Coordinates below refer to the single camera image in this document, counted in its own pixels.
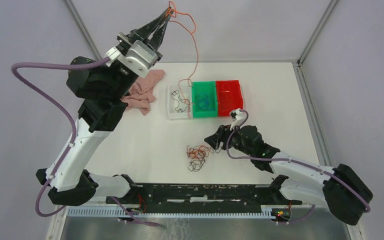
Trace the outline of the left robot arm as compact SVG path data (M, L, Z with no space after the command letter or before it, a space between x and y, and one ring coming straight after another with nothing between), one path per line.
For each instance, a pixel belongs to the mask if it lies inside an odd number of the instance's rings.
M127 109L122 98L161 59L159 47L173 13L174 9L168 7L141 28L119 33L118 44L107 51L102 63L85 57L71 62L66 84L83 99L74 132L58 159L36 172L39 182L49 186L48 197L53 204L80 206L94 197L117 197L127 204L136 200L138 191L128 175L97 175L86 170L86 165ZM90 63L92 68L80 69Z

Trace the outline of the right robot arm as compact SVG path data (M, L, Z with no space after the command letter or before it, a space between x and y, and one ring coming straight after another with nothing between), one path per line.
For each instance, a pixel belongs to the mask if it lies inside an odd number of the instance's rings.
M256 126L220 125L204 142L214 150L234 148L257 169L284 177L280 185L268 191L269 199L275 204L297 200L319 205L351 226L357 225L362 215L370 211L373 193L350 166L317 165L293 158L264 142Z

